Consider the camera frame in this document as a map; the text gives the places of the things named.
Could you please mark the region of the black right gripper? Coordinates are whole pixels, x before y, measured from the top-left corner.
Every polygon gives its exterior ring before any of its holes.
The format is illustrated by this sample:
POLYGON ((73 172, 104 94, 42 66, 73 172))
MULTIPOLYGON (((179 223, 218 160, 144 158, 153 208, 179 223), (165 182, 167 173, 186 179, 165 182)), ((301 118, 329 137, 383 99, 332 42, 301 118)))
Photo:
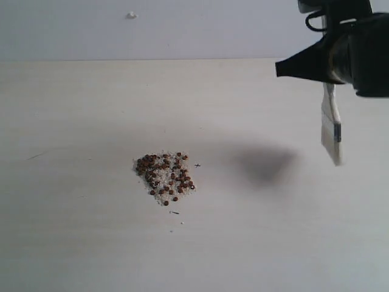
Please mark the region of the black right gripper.
MULTIPOLYGON (((328 32, 336 37, 330 72, 360 97, 388 97, 388 13, 373 12, 370 1, 329 1, 328 32)), ((277 77, 329 83, 328 36, 275 63, 277 77)))

